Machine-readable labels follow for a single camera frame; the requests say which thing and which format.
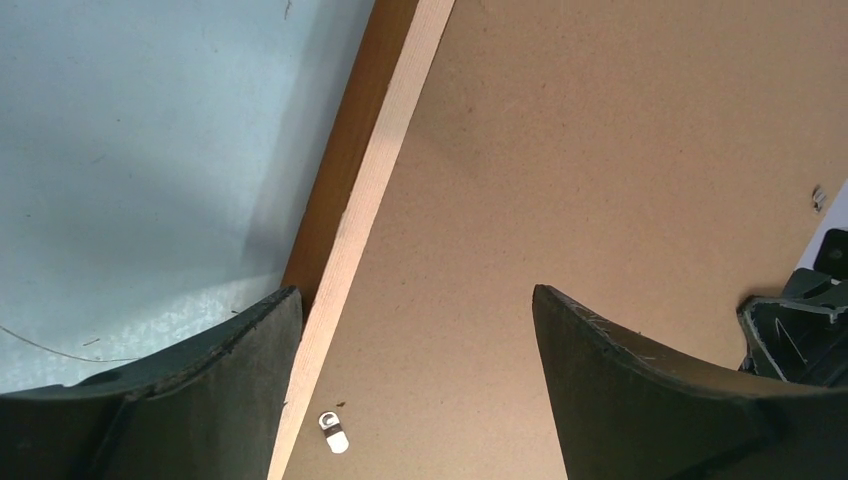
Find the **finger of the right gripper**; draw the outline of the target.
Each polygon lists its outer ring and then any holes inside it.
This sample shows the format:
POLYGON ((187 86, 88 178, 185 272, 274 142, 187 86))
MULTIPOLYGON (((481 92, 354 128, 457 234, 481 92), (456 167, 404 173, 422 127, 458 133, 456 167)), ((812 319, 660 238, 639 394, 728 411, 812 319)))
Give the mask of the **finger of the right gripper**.
POLYGON ((751 296, 737 308, 746 341, 739 370, 787 383, 847 385, 847 282, 795 270, 776 297, 751 296))

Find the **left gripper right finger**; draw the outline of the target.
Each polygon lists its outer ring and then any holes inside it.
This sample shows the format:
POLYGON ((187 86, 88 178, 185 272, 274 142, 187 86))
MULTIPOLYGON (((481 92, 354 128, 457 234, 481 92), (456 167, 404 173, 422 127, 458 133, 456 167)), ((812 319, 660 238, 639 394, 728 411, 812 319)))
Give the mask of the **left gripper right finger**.
POLYGON ((724 368, 533 290, 571 479, 843 479, 847 392, 724 368))

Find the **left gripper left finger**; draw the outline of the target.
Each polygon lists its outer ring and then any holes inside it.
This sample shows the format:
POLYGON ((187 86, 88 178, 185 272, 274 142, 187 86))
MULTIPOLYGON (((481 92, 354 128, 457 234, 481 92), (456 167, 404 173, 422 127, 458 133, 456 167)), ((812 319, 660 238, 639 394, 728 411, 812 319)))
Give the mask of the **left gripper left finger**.
POLYGON ((5 479, 264 479, 304 324, 294 287, 73 386, 1 398, 5 479))

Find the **brown backing board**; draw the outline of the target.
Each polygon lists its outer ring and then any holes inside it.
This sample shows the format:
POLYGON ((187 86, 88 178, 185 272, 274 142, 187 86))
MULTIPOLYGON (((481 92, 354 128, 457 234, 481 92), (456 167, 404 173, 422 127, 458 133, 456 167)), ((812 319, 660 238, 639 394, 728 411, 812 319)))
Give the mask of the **brown backing board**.
POLYGON ((534 287, 736 368, 846 177, 843 1, 457 2, 286 477, 567 478, 534 287))

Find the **wooden picture frame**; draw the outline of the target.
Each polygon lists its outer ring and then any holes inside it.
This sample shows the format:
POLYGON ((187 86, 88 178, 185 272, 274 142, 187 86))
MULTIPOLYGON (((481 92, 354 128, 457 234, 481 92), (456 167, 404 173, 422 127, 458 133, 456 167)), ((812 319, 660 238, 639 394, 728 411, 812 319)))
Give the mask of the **wooden picture frame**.
POLYGON ((373 223, 454 4, 377 1, 282 282, 305 327, 268 476, 284 476, 373 223))

